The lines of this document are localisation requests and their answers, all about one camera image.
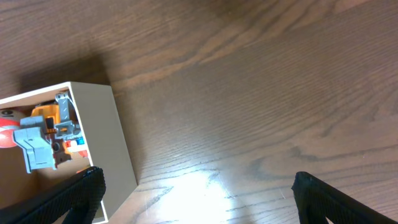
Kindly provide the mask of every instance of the open box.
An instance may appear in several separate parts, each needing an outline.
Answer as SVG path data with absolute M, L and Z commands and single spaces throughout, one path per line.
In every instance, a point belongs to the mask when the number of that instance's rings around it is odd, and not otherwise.
M 0 100 L 0 109 L 29 108 L 69 90 L 88 157 L 28 174 L 22 149 L 0 149 L 0 208 L 25 200 L 76 174 L 86 166 L 103 169 L 106 192 L 93 223 L 106 223 L 137 187 L 112 89 L 106 85 L 66 82 Z

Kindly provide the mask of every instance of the wooden surface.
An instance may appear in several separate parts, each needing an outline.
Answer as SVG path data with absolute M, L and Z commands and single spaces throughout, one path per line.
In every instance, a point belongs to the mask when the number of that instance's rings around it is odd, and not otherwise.
M 398 219 L 398 2 L 1 1 L 0 96 L 112 85 L 111 223 L 298 223 L 305 170 Z

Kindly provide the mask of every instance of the wood grain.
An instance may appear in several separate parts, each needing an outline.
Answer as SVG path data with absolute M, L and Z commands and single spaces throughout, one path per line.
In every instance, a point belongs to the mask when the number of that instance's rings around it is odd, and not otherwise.
M 1 1 L 0 95 L 112 85 L 111 223 L 297 223 L 300 170 L 398 219 L 398 3 L 364 2 Z

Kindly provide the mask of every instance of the red ball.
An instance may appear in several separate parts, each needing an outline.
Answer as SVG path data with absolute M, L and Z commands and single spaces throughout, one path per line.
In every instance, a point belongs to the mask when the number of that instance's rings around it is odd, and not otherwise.
M 12 140 L 14 130 L 19 129 L 19 121 L 25 115 L 16 110 L 0 110 L 0 148 L 14 147 L 17 144 Z

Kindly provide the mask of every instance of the white box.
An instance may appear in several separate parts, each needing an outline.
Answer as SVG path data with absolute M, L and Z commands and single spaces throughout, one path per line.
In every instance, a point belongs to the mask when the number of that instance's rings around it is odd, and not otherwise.
M 34 106 L 41 102 L 54 100 L 56 93 L 65 90 L 70 90 L 75 102 L 76 114 L 88 146 L 88 160 L 73 159 L 60 164 L 57 170 L 51 168 L 36 170 L 40 172 L 40 183 L 35 186 L 39 185 L 39 188 L 43 189 L 43 185 L 46 186 L 48 183 L 51 185 L 53 181 L 59 182 L 60 179 L 73 175 L 77 169 L 88 163 L 91 166 L 102 168 L 106 192 L 101 202 L 102 209 L 100 208 L 97 212 L 93 223 L 106 223 L 137 187 L 111 87 L 66 82 L 2 99 L 0 100 L 0 109 Z M 30 181 L 32 176 L 29 175 L 39 174 L 20 172 L 17 175 L 21 176 L 19 179 L 25 178 L 26 181 Z

